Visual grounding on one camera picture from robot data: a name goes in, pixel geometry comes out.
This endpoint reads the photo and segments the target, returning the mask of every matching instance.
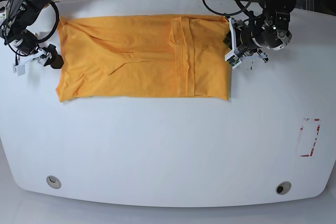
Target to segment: table surface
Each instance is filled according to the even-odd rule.
[[[208,2],[219,11],[237,10],[232,1]],[[68,18],[209,14],[201,0],[91,0],[58,7]],[[257,4],[252,9],[260,11]],[[43,37],[54,20],[48,7],[30,30]],[[73,199],[162,207],[319,195],[336,159],[336,18],[295,9],[290,30],[292,42],[267,50],[268,63],[245,61],[232,72],[229,101],[92,97],[60,103],[59,70],[34,62],[18,77],[13,53],[0,45],[0,137],[16,183]],[[49,42],[60,49],[57,34]],[[310,154],[317,125],[313,155],[302,157]],[[60,179],[60,189],[47,185],[49,175]],[[278,195],[282,182],[292,188]]]

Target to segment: yellow cloth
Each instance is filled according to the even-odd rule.
[[[228,100],[225,18],[155,15],[61,18],[59,100],[218,97]]]

